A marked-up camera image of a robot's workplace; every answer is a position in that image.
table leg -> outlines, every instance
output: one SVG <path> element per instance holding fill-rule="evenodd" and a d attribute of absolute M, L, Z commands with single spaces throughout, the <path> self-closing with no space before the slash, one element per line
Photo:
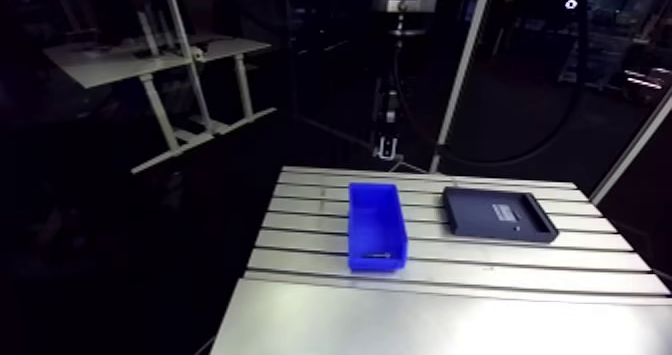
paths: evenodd
<path fill-rule="evenodd" d="M 247 72 L 245 70 L 245 62 L 243 61 L 243 54 L 238 54 L 236 60 L 236 77 L 238 77 L 238 90 L 240 91 L 240 100 L 243 102 L 243 113 L 245 118 L 253 120 L 252 115 L 252 99 L 250 98 L 250 88 L 247 85 Z"/>
<path fill-rule="evenodd" d="M 163 132 L 163 137 L 166 139 L 168 147 L 170 150 L 176 150 L 180 147 L 180 145 L 177 143 L 177 138 L 175 138 L 175 133 L 173 132 L 173 127 L 170 125 L 170 121 L 168 120 L 168 115 L 166 115 L 166 110 L 163 109 L 163 104 L 161 104 L 159 93 L 156 92 L 154 81 L 152 81 L 152 75 L 142 75 L 140 76 L 140 81 L 142 81 L 142 85 L 145 86 L 145 92 L 147 93 L 149 104 L 152 106 L 152 111 L 154 111 L 154 115 L 159 121 L 161 132 Z"/>

light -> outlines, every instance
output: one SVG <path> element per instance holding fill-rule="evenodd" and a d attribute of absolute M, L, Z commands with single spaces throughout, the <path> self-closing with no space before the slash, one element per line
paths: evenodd
<path fill-rule="evenodd" d="M 638 80 L 637 78 L 632 78 L 632 77 L 628 77 L 628 82 L 636 83 L 638 85 L 642 85 L 642 86 L 646 86 L 646 87 L 651 87 L 651 88 L 656 89 L 656 90 L 660 90 L 660 89 L 663 88 L 662 86 L 657 85 L 655 83 Z"/>
<path fill-rule="evenodd" d="M 565 8 L 569 10 L 576 9 L 577 6 L 579 6 L 579 2 L 576 0 L 567 0 L 565 3 Z"/>

white table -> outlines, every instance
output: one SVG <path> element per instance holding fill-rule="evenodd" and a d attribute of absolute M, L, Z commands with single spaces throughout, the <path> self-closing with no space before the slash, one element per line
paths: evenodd
<path fill-rule="evenodd" d="M 87 45 L 82 43 L 47 48 L 44 52 L 56 65 L 87 89 L 128 78 L 137 77 L 140 79 L 147 93 L 152 111 L 161 127 L 168 150 L 131 170 L 133 173 L 138 173 L 157 163 L 180 155 L 188 149 L 212 140 L 214 138 L 213 133 L 226 134 L 274 111 L 274 109 L 258 113 L 253 111 L 243 60 L 245 53 L 267 48 L 269 47 L 268 44 L 215 34 L 196 35 L 192 39 L 194 42 L 210 41 L 207 53 L 202 61 L 204 63 L 232 56 L 235 58 L 238 87 L 245 115 L 242 120 L 234 124 L 224 124 L 214 120 L 207 123 L 202 121 L 202 118 L 209 118 L 209 116 L 195 116 L 193 120 L 204 125 L 206 129 L 205 132 L 200 134 L 194 134 L 170 124 L 168 115 L 153 82 L 154 73 L 190 64 L 191 61 L 189 59 L 174 53 L 138 58 L 133 52 L 143 49 L 142 46 L 121 46 L 101 52 L 86 49 Z M 184 144 L 180 146 L 178 139 L 183 141 Z"/>
<path fill-rule="evenodd" d="M 408 261 L 347 266 L 347 186 L 396 184 Z M 458 237 L 446 186 L 532 193 L 551 244 Z M 669 354 L 665 285 L 572 183 L 285 167 L 212 354 Z"/>

white label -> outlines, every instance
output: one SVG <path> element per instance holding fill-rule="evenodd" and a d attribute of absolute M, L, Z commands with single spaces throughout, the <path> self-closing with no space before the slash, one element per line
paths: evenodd
<path fill-rule="evenodd" d="M 518 222 L 509 205 L 493 204 L 492 209 L 495 211 L 497 219 L 501 222 Z"/>

metal frame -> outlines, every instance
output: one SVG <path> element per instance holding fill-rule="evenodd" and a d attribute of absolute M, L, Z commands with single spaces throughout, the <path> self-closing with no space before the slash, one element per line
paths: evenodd
<path fill-rule="evenodd" d="M 656 133 L 660 124 L 667 118 L 670 110 L 672 110 L 672 91 L 668 91 L 665 99 L 658 104 L 658 107 L 656 107 L 651 116 L 646 120 L 646 123 L 640 128 L 635 138 L 630 142 L 630 145 L 628 145 L 607 175 L 597 185 L 597 188 L 591 193 L 590 200 L 595 205 L 598 205 L 604 199 L 618 179 L 630 167 L 632 161 L 637 158 L 642 149 L 644 149 L 644 146 Z"/>
<path fill-rule="evenodd" d="M 487 8 L 487 5 L 488 0 L 476 0 L 476 8 L 474 9 L 474 15 L 471 18 L 471 25 L 469 26 L 467 40 L 464 42 L 462 57 L 460 57 L 460 65 L 457 67 L 457 74 L 455 75 L 455 80 L 453 81 L 453 89 L 450 92 L 448 106 L 446 107 L 446 114 L 443 117 L 441 132 L 439 133 L 439 138 L 437 139 L 437 144 L 439 145 L 443 145 L 446 142 L 446 137 L 448 136 L 448 132 L 450 131 L 450 127 L 453 123 L 455 109 L 457 108 L 457 103 L 460 99 L 460 94 L 462 93 L 462 86 L 464 85 L 464 80 L 467 75 L 467 69 L 471 63 L 471 57 L 476 45 L 478 32 L 480 31 L 481 24 L 483 23 L 483 16 L 485 15 L 485 9 Z M 435 152 L 434 157 L 432 158 L 432 165 L 429 167 L 430 173 L 436 173 L 438 171 L 440 161 L 441 157 Z"/>

